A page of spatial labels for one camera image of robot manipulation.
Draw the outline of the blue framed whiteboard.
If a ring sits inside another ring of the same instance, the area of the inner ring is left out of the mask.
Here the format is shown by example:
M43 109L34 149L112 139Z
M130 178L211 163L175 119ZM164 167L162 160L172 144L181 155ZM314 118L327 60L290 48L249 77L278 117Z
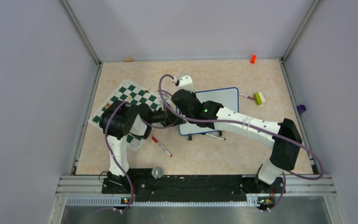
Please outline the blue framed whiteboard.
M195 94L198 100L202 103L210 100L218 102L223 106L228 107L232 111L239 112L238 93L239 90L237 87L227 87L214 90L197 91ZM220 130L213 130L207 127L198 127L197 125L191 124L189 122L179 125L179 134L182 136L187 135L191 140L193 135L205 135L206 133L222 137L222 131Z

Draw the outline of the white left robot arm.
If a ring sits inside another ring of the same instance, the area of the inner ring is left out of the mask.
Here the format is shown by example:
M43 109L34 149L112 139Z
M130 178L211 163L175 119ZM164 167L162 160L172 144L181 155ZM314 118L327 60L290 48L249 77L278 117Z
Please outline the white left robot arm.
M114 101L101 115L99 126L105 135L110 152L110 167L107 172L108 183L120 193L127 192L131 181L125 177L129 170L127 161L127 137L134 135L147 139L152 131L152 124L164 123L166 127L184 124L165 107L153 110L146 103L138 105L126 101Z

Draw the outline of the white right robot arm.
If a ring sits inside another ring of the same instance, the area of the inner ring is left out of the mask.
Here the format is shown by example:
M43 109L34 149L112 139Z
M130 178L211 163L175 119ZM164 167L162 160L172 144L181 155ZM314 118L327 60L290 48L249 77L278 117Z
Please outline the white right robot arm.
M195 93L184 89L176 91L171 100L181 115L188 118L189 123L235 133L258 141L272 150L270 158L257 172L255 187L258 191L268 192L281 173L294 169L303 142L294 121L256 119L218 102L200 102Z

